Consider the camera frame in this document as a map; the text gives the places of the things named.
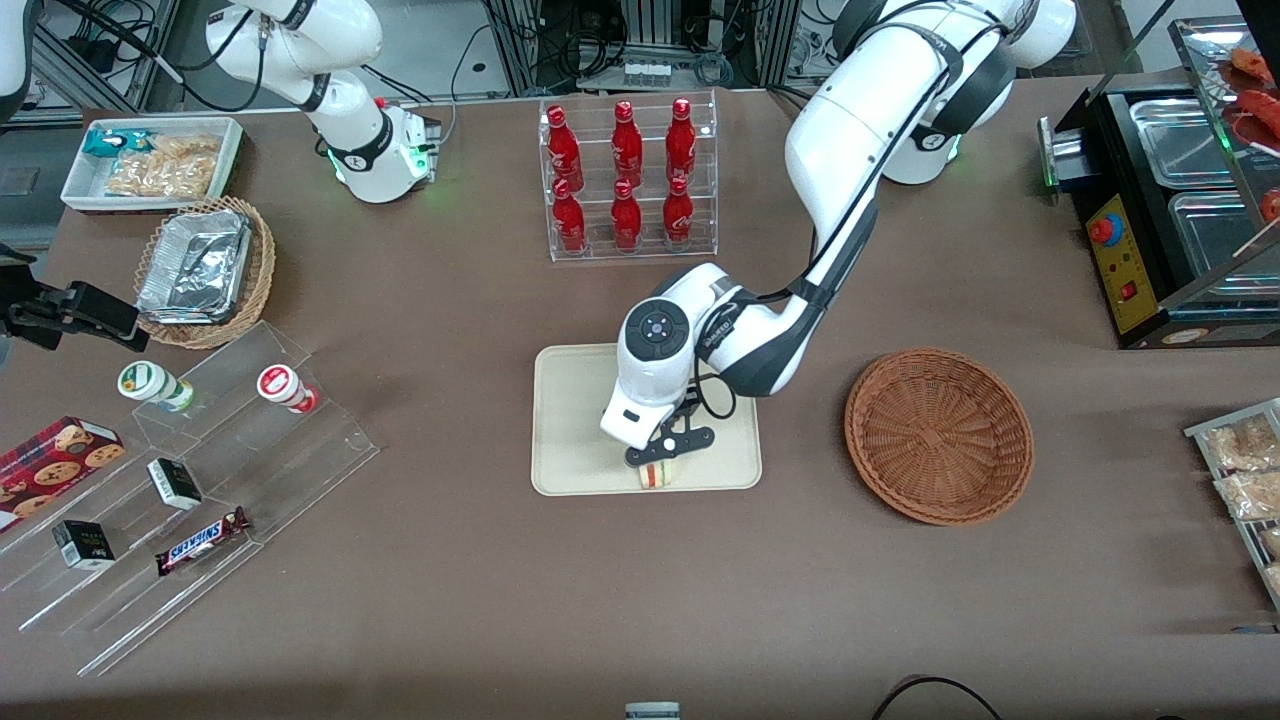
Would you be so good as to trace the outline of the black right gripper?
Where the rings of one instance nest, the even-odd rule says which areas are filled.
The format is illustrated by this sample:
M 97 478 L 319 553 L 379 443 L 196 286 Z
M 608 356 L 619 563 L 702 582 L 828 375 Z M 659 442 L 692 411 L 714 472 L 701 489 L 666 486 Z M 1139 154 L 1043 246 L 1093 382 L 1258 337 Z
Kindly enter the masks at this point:
M 54 351 L 61 342 L 67 313 L 123 348 L 134 354 L 147 348 L 150 334 L 137 325 L 133 305 L 87 282 L 70 282 L 67 290 L 45 284 L 35 279 L 35 260 L 15 250 L 1 251 L 4 336 Z

